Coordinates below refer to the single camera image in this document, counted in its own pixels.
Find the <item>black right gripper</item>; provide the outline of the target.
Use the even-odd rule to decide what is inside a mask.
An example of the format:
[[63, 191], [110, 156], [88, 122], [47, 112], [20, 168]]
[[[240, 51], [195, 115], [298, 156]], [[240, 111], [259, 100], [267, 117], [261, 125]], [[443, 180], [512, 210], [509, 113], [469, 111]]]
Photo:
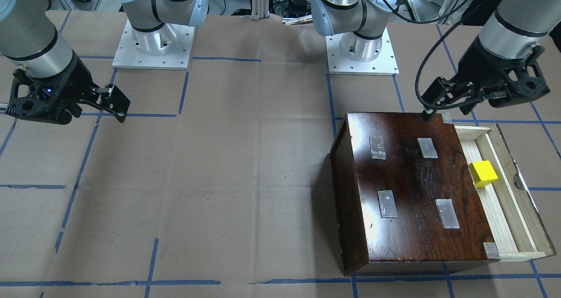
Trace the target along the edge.
[[6, 114], [18, 120], [46, 124], [68, 124], [80, 117], [80, 104], [112, 114], [124, 123], [131, 104], [114, 84], [105, 89], [94, 84], [90, 71], [77, 55], [62, 72], [48, 78], [32, 78], [22, 68], [13, 73], [11, 96]]

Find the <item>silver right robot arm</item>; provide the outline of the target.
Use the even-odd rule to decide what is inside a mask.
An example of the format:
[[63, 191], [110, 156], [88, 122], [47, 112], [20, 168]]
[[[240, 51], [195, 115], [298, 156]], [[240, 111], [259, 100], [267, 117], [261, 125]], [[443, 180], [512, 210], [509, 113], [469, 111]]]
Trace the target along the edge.
[[[1, 0], [1, 53], [16, 65], [6, 114], [19, 120], [68, 124], [81, 104], [124, 122], [130, 100], [116, 85], [101, 88], [45, 12], [53, 0]], [[142, 52], [173, 42], [172, 24], [204, 24], [208, 0], [119, 0]]]

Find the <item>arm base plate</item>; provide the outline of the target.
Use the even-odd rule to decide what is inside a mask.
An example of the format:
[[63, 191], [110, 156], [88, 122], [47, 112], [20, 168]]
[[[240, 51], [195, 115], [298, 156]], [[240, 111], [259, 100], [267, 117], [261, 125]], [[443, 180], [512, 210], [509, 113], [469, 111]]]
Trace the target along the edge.
[[130, 70], [188, 70], [195, 27], [165, 24], [140, 32], [126, 22], [112, 66]]

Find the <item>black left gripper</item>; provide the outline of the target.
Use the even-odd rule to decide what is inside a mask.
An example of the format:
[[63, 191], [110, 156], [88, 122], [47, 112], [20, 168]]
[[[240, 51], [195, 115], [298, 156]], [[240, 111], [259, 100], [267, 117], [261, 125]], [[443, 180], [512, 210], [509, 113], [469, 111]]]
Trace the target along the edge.
[[[448, 106], [464, 97], [490, 96], [492, 107], [529, 103], [550, 92], [537, 59], [545, 49], [537, 44], [523, 58], [509, 60], [489, 52], [475, 38], [458, 64], [451, 79], [438, 77], [423, 93], [431, 106]], [[429, 122], [437, 110], [424, 108], [422, 119]]]

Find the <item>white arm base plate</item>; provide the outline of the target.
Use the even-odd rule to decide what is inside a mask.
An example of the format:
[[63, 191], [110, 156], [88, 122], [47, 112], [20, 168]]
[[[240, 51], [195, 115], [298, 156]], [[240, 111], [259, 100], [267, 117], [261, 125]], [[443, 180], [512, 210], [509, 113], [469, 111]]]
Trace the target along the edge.
[[380, 38], [365, 40], [352, 32], [325, 38], [328, 73], [335, 75], [399, 75], [387, 28]]

